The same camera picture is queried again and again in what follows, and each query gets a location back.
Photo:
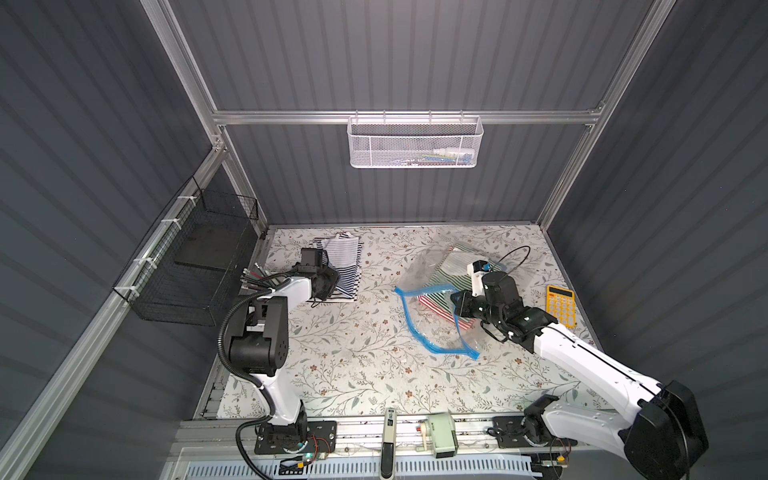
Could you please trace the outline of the navy white striped tank top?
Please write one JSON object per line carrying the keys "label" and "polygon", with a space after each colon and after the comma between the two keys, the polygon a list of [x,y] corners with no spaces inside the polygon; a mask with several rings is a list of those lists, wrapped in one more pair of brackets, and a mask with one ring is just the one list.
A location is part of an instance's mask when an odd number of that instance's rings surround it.
{"label": "navy white striped tank top", "polygon": [[340,278],[329,302],[354,302],[358,298],[362,273],[361,258],[363,244],[359,237],[349,232],[336,235],[343,237],[339,245],[327,251],[331,266],[338,271]]}

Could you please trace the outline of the green white striped tank top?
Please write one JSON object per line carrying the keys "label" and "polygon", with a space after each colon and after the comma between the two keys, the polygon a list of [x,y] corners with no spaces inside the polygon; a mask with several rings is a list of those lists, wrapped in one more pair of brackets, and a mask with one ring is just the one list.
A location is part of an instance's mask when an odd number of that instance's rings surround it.
{"label": "green white striped tank top", "polygon": [[428,276],[426,285],[428,287],[451,285],[456,290],[472,291],[473,264],[477,261],[487,263],[489,271],[507,270],[504,264],[492,261],[488,255],[479,250],[464,245],[454,245],[439,259]]}

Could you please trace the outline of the clear vacuum bag blue zipper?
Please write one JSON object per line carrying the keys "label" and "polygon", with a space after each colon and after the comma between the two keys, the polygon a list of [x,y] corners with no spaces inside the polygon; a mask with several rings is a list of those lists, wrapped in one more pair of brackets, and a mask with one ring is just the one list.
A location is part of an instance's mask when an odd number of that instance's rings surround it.
{"label": "clear vacuum bag blue zipper", "polygon": [[480,327],[481,319],[459,313],[454,301],[479,298],[481,277],[491,272],[509,273],[518,286],[526,286],[530,275],[523,266],[530,254],[528,245],[501,256],[458,242],[428,246],[409,264],[394,289],[409,332],[431,354],[478,359],[489,338]]}

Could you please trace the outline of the black white striped tank top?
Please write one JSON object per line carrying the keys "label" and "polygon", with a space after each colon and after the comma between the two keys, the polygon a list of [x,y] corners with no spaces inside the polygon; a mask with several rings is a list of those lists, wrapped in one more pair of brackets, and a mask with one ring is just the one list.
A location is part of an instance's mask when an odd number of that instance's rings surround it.
{"label": "black white striped tank top", "polygon": [[313,248],[328,250],[339,245],[341,240],[343,240],[343,237],[340,237],[339,235],[334,235],[332,237],[318,237],[311,241],[310,246]]}

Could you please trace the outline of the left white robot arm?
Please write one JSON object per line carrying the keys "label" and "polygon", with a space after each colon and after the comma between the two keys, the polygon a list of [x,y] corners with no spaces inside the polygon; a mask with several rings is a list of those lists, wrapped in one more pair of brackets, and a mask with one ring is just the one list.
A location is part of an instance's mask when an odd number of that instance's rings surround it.
{"label": "left white robot arm", "polygon": [[322,302],[334,292],[340,275],[321,248],[304,248],[289,270],[254,275],[243,281],[254,293],[235,301],[217,338],[217,355],[233,376],[253,386],[265,403],[259,419],[264,436],[305,442],[307,414],[299,395],[280,370],[289,353],[289,314],[306,302]]}

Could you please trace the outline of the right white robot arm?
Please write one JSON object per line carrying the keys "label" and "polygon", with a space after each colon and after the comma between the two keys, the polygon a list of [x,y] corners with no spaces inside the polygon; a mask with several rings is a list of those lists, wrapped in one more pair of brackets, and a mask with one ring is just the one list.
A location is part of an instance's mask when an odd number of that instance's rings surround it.
{"label": "right white robot arm", "polygon": [[584,342],[550,313],[524,304],[503,271],[476,272],[473,286],[450,296],[454,313],[479,320],[494,340],[510,341],[561,367],[595,391],[609,413],[544,394],[518,430],[532,446],[575,440],[628,461],[646,479],[687,479],[709,442],[693,392],[662,384]]}

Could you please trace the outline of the red white striped tank top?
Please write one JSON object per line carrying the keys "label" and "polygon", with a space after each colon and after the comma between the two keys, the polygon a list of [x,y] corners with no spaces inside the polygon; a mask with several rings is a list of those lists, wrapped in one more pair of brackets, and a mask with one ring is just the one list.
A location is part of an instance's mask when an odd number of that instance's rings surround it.
{"label": "red white striped tank top", "polygon": [[418,300],[422,305],[437,314],[439,317],[451,323],[458,322],[458,326],[462,331],[468,331],[475,324],[475,319],[454,317],[455,306],[451,302],[448,292],[420,295]]}

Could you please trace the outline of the pens in mug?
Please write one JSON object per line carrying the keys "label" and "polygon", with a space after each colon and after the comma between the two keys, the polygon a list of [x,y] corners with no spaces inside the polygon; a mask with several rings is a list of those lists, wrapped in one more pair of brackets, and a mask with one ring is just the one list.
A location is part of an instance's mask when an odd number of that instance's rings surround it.
{"label": "pens in mug", "polygon": [[278,281],[271,278],[258,265],[253,268],[246,267],[241,273],[241,288],[243,290],[274,290]]}

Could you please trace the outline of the yellow calculator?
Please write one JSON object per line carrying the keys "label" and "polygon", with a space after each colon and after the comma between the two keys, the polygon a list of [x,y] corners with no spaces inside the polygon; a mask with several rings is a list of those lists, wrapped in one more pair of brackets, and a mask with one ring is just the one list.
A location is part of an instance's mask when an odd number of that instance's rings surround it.
{"label": "yellow calculator", "polygon": [[573,291],[548,285],[546,287],[546,312],[556,317],[566,328],[575,329],[577,326],[577,304]]}

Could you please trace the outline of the pale green box device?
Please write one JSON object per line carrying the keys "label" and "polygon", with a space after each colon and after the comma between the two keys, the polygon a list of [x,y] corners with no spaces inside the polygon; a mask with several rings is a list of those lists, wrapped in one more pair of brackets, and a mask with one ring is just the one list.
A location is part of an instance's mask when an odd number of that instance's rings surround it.
{"label": "pale green box device", "polygon": [[424,448],[436,459],[452,458],[458,453],[455,421],[449,412],[429,414],[420,423],[419,431]]}

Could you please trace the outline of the markers in white basket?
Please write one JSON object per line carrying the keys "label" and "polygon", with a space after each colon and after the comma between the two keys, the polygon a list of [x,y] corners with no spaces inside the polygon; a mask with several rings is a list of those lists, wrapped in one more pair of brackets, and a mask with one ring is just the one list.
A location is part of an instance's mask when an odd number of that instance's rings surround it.
{"label": "markers in white basket", "polygon": [[406,152],[393,160],[395,166],[429,167],[429,166],[469,166],[476,163],[477,151],[472,148],[447,147],[431,151]]}

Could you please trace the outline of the black white handheld tool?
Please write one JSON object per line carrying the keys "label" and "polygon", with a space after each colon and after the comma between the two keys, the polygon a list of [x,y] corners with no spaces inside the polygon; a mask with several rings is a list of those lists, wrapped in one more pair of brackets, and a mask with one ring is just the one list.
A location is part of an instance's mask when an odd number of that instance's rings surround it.
{"label": "black white handheld tool", "polygon": [[397,412],[387,408],[384,414],[379,478],[392,480],[395,477]]}

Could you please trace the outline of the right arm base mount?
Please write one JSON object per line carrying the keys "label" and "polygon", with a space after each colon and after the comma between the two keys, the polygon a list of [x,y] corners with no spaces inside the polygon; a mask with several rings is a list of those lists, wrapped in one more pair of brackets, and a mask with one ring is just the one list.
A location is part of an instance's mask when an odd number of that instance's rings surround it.
{"label": "right arm base mount", "polygon": [[568,437],[555,437],[538,416],[495,416],[486,434],[493,437],[500,448],[564,446],[567,449],[579,442]]}

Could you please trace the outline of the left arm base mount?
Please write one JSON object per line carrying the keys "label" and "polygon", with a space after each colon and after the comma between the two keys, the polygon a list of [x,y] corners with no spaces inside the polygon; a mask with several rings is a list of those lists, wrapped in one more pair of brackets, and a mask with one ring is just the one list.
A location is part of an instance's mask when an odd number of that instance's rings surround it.
{"label": "left arm base mount", "polygon": [[311,421],[300,419],[287,426],[271,424],[255,428],[257,455],[282,455],[299,453],[333,453],[336,447],[338,423],[335,421]]}

